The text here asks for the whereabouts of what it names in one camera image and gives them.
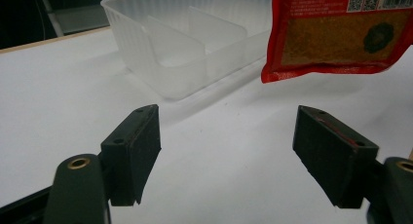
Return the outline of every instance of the white tabletop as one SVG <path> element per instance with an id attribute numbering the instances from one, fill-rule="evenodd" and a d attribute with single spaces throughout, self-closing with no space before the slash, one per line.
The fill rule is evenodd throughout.
<path id="1" fill-rule="evenodd" d="M 413 48 L 376 75 L 309 74 L 263 85 L 261 59 L 183 100 L 123 64 L 110 29 L 0 55 L 0 206 L 53 182 L 60 162 L 97 154 L 133 109 L 160 106 L 162 148 L 142 204 L 113 223 L 366 223 L 332 206 L 292 150 L 298 105 L 329 112 L 381 149 L 413 142 Z"/>

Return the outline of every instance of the food packet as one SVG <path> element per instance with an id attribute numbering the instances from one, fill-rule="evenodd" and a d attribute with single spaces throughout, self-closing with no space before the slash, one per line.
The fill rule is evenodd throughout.
<path id="1" fill-rule="evenodd" d="M 262 82 L 386 70 L 413 43 L 412 13 L 413 0 L 273 0 Z"/>

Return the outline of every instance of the plastic storage bin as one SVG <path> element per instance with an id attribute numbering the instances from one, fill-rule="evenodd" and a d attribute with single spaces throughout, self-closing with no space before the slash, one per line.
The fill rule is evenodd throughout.
<path id="1" fill-rule="evenodd" d="M 103 0 L 122 58 L 157 93 L 183 98 L 263 57 L 271 0 Z"/>

